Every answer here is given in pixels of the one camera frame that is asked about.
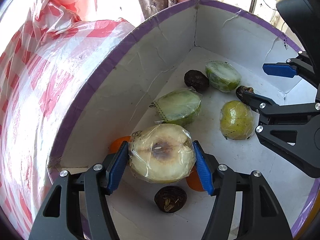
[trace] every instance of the metal screw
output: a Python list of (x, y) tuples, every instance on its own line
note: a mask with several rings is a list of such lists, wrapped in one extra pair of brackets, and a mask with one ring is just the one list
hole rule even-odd
[(60, 172), (60, 177), (65, 177), (68, 175), (68, 171), (61, 171)]
[(260, 171), (253, 171), (253, 174), (256, 177), (260, 177), (261, 176), (261, 172)]
[(262, 130), (263, 130), (263, 126), (262, 125), (257, 126), (256, 132), (262, 132)]
[(218, 166), (218, 169), (221, 170), (221, 171), (226, 171), (228, 169), (228, 167), (226, 165), (224, 165), (224, 164), (220, 164)]
[(101, 170), (102, 169), (102, 165), (101, 164), (96, 164), (96, 165), (94, 165), (93, 166), (93, 169), (95, 170), (95, 171), (99, 171), (99, 170)]

